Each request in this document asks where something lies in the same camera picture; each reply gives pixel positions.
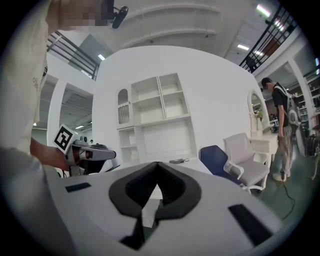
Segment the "black cable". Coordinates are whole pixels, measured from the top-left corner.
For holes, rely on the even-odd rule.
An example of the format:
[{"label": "black cable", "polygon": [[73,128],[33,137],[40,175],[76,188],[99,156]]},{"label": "black cable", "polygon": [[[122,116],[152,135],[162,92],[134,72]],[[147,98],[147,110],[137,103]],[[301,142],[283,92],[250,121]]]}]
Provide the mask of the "black cable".
[{"label": "black cable", "polygon": [[296,205],[296,201],[291,196],[289,196],[287,187],[286,187],[286,185],[285,185],[283,180],[282,180],[282,184],[284,186],[286,196],[291,200],[291,210],[287,213],[286,216],[284,216],[284,218],[283,218],[283,220],[284,220],[286,217],[288,217],[293,212],[293,210],[295,208],[295,205]]}]

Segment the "arched cabinet door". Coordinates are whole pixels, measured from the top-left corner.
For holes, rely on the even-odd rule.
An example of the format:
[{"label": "arched cabinet door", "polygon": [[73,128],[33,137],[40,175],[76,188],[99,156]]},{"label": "arched cabinet door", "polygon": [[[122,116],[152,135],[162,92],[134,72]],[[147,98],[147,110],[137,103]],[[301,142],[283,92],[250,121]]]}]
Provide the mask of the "arched cabinet door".
[{"label": "arched cabinet door", "polygon": [[117,128],[127,128],[134,125],[131,86],[121,88],[117,94]]}]

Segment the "white shirt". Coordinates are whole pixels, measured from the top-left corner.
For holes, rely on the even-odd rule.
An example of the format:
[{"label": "white shirt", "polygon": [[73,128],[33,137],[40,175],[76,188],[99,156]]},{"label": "white shirt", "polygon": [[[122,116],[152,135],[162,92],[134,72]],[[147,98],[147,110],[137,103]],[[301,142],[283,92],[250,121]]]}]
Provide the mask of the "white shirt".
[{"label": "white shirt", "polygon": [[41,90],[47,75],[50,0],[21,22],[0,70],[0,146],[30,152],[33,123],[39,121]]}]

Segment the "black railing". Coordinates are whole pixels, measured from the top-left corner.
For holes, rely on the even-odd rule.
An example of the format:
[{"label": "black railing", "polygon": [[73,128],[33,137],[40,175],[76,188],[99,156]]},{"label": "black railing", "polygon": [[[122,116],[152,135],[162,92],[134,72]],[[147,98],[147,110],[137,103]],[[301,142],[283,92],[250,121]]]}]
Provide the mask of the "black railing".
[{"label": "black railing", "polygon": [[264,63],[297,27],[290,13],[280,6],[271,21],[266,20],[267,28],[240,63],[240,67],[253,73]]},{"label": "black railing", "polygon": [[47,52],[53,51],[52,54],[67,62],[70,66],[76,68],[91,79],[96,80],[100,64],[59,31],[49,35],[46,46]]}]

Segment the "chair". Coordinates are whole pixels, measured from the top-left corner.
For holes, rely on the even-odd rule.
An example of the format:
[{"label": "chair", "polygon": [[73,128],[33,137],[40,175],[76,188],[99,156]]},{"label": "chair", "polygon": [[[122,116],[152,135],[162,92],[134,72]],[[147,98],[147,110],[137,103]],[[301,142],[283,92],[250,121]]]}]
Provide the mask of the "chair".
[{"label": "chair", "polygon": [[266,187],[266,181],[270,172],[264,165],[267,154],[254,152],[252,145],[245,133],[239,133],[224,139],[226,153],[229,157],[229,173],[237,176],[248,190],[258,189],[262,191]]},{"label": "chair", "polygon": [[237,185],[242,184],[241,181],[224,170],[228,156],[217,145],[201,148],[199,159],[213,175],[230,180]]}]

